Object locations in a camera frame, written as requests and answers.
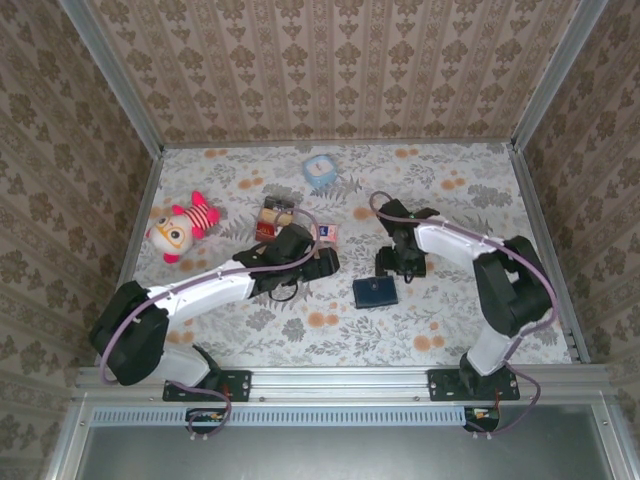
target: blue alarm clock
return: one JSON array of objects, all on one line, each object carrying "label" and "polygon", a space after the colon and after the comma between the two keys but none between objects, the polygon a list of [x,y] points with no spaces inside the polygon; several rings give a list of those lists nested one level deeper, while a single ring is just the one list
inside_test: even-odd
[{"label": "blue alarm clock", "polygon": [[304,178],[315,188],[324,187],[338,177],[336,164],[328,155],[318,155],[304,162]]}]

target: pink stuffed toy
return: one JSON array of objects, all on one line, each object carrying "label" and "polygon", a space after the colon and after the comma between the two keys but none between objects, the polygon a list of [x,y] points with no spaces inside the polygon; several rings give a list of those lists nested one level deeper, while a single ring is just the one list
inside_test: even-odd
[{"label": "pink stuffed toy", "polygon": [[220,212],[207,204],[200,192],[191,194],[192,206],[185,209],[180,205],[173,205],[173,215],[161,217],[147,231],[147,238],[164,253],[164,261],[176,263],[180,255],[187,252],[193,245],[194,238],[204,238],[208,229],[220,221]]}]

